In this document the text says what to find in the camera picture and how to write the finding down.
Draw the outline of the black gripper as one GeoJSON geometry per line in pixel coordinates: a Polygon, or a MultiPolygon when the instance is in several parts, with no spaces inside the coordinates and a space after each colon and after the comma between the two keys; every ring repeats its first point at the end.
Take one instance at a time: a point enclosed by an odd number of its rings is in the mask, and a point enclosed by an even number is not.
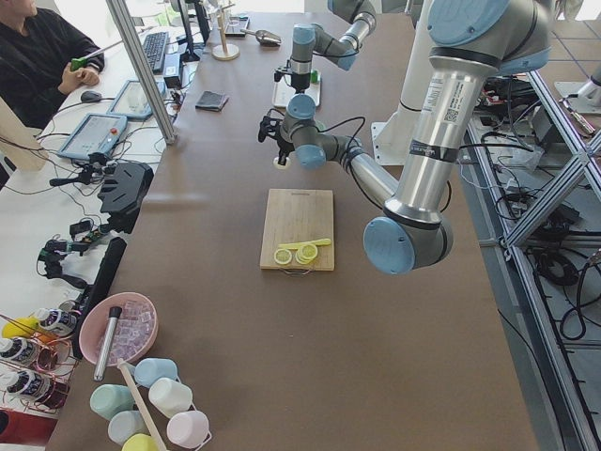
{"type": "Polygon", "coordinates": [[[311,84],[312,68],[310,66],[292,68],[279,67],[274,72],[274,81],[279,82],[285,76],[290,78],[290,86],[296,93],[304,93],[311,84]]]}
{"type": "Polygon", "coordinates": [[[257,140],[259,143],[263,143],[268,137],[275,140],[279,148],[277,157],[278,165],[290,164],[289,154],[294,150],[291,143],[287,142],[282,136],[282,123],[285,115],[274,108],[270,108],[268,112],[263,115],[263,118],[259,122],[259,129],[257,134],[257,140]],[[277,113],[282,118],[272,117],[272,113],[277,113]]]}

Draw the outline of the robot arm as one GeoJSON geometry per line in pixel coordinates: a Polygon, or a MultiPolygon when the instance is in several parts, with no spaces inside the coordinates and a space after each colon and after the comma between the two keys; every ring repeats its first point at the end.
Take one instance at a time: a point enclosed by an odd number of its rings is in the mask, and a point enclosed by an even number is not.
{"type": "Polygon", "coordinates": [[[328,9],[349,24],[341,38],[331,35],[318,23],[295,24],[292,51],[284,66],[274,72],[274,82],[288,81],[296,93],[304,93],[311,83],[313,57],[322,56],[342,70],[350,70],[363,41],[377,27],[376,11],[370,1],[329,1],[328,9]]]}
{"type": "Polygon", "coordinates": [[[381,272],[401,274],[430,266],[451,251],[453,232],[439,202],[457,159],[485,81],[545,66],[554,20],[550,1],[435,1],[426,21],[433,43],[428,55],[433,73],[399,178],[393,177],[349,136],[321,131],[316,105],[307,94],[312,61],[323,56],[349,69],[363,41],[377,25],[367,1],[332,1],[330,11],[349,28],[335,38],[318,24],[298,24],[292,51],[277,70],[288,75],[294,95],[280,119],[264,117],[260,139],[272,138],[279,153],[274,163],[297,160],[316,169],[341,164],[365,195],[382,210],[363,232],[363,248],[381,272]]]}

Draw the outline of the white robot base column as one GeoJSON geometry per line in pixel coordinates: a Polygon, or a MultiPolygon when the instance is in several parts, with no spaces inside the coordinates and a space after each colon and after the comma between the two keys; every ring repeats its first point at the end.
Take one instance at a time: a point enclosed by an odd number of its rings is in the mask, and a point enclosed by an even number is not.
{"type": "Polygon", "coordinates": [[[432,1],[421,1],[421,4],[397,110],[386,122],[371,124],[374,158],[382,166],[405,164],[411,137],[433,73],[428,60],[433,41],[427,31],[432,1]]]}

